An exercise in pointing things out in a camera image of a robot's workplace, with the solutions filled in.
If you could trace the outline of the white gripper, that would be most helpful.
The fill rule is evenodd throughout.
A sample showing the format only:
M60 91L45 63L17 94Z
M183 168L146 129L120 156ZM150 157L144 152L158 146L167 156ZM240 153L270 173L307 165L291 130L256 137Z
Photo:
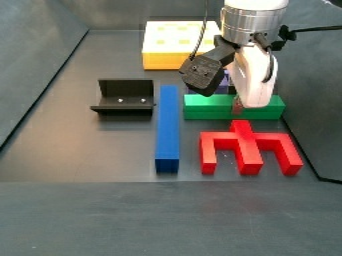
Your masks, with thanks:
M244 108L262 108L270 103L278 74L278 61L256 43L243 46L226 66L238 96L231 113L240 115Z

